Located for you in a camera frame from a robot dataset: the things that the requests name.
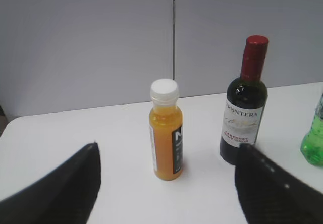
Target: red foil capsule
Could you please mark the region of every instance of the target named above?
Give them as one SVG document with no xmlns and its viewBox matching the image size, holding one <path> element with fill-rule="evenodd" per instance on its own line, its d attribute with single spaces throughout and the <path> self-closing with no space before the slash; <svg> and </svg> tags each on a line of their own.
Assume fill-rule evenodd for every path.
<svg viewBox="0 0 323 224">
<path fill-rule="evenodd" d="M 260 80 L 269 40 L 264 36 L 249 36 L 244 48 L 241 79 Z"/>
</svg>

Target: dark green glass bottle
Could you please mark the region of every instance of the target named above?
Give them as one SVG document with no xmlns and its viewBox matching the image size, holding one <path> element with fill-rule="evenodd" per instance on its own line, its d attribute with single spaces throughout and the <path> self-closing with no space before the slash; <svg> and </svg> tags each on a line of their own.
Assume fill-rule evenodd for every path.
<svg viewBox="0 0 323 224">
<path fill-rule="evenodd" d="M 260 80 L 267 47 L 268 39 L 264 36 L 247 38 L 241 75 L 227 90 L 220 155 L 230 164 L 236 162 L 240 143 L 256 142 L 267 101 L 267 88 Z"/>
</svg>

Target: bottle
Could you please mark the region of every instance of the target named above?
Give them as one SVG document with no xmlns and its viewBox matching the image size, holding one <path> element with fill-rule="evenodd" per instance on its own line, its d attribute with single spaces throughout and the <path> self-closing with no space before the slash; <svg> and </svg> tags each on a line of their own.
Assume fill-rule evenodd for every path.
<svg viewBox="0 0 323 224">
<path fill-rule="evenodd" d="M 230 164 L 236 162 L 240 143 L 256 142 L 267 101 L 267 88 L 260 78 L 268 43 L 264 36 L 247 38 L 240 77 L 227 90 L 220 155 Z"/>
<path fill-rule="evenodd" d="M 316 107 L 311 129 L 305 135 L 301 152 L 315 166 L 323 166 L 323 94 Z"/>
<path fill-rule="evenodd" d="M 182 172 L 183 116 L 176 106 L 178 85 L 171 79 L 152 83 L 149 114 L 152 158 L 155 174 L 162 180 L 173 180 Z"/>
</svg>

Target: orange juice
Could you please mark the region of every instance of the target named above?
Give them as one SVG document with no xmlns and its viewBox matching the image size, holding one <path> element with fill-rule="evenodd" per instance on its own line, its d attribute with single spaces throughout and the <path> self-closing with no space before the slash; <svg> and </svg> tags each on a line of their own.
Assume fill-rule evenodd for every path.
<svg viewBox="0 0 323 224">
<path fill-rule="evenodd" d="M 183 162 L 183 117 L 176 106 L 177 83 L 156 80 L 150 95 L 154 104 L 149 115 L 154 171 L 163 180 L 173 180 L 181 174 Z"/>
</svg>

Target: green plastic bottle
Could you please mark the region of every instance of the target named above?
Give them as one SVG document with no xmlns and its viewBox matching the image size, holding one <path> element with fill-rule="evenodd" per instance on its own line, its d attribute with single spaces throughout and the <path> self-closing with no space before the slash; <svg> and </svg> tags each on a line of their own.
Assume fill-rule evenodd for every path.
<svg viewBox="0 0 323 224">
<path fill-rule="evenodd" d="M 315 166 L 323 166 L 323 94 L 316 107 L 310 131 L 305 135 L 301 152 Z"/>
</svg>

